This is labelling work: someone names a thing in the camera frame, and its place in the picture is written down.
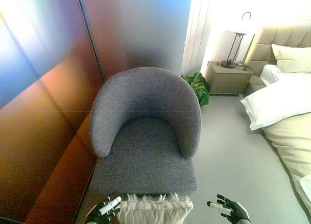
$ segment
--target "potted plant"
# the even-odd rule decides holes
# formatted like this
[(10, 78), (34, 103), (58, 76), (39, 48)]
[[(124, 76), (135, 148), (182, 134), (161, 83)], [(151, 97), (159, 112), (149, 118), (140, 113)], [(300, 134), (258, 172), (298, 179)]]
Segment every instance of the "potted plant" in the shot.
[(186, 75), (181, 75), (181, 77), (188, 82), (191, 88), (194, 90), (196, 96), (198, 97), (200, 106), (208, 104), (209, 98), (209, 85), (207, 84), (205, 78), (200, 72), (194, 73), (193, 77)]

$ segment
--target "lamp shade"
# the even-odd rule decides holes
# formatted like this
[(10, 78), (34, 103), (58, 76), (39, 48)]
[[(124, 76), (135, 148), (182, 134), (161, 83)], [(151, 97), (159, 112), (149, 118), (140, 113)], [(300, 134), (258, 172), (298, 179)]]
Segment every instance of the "lamp shade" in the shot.
[(240, 18), (227, 24), (226, 30), (239, 34), (258, 34), (261, 32), (261, 27), (252, 19)]

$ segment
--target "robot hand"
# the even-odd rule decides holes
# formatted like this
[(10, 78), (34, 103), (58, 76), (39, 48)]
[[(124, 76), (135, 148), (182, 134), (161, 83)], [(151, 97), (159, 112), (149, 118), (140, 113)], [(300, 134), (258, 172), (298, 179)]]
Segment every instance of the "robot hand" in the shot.
[(110, 224), (112, 218), (120, 211), (119, 208), (115, 209), (120, 202), (119, 196), (112, 201), (110, 201), (110, 197), (106, 197), (87, 214), (86, 224)]
[(246, 209), (240, 204), (229, 200), (228, 198), (217, 195), (218, 204), (211, 201), (207, 205), (211, 208), (218, 209), (223, 217), (226, 217), (232, 224), (250, 224), (248, 213)]

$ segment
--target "bedside table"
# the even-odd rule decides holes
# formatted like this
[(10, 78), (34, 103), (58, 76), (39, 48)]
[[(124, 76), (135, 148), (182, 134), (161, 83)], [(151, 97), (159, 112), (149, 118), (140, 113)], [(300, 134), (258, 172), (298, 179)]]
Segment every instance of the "bedside table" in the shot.
[(239, 94), (243, 93), (248, 80), (253, 74), (251, 71), (224, 68), (220, 62), (209, 61), (205, 75), (207, 83), (210, 85), (210, 94)]

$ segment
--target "gray armchair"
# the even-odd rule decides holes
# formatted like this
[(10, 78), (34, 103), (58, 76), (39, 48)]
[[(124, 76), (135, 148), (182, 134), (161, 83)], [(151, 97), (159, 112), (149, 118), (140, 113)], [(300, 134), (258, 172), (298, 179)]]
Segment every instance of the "gray armchair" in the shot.
[(143, 67), (109, 78), (91, 113), (91, 143), (99, 159), (84, 206), (112, 193), (194, 192), (191, 157), (200, 128), (194, 91), (171, 72)]

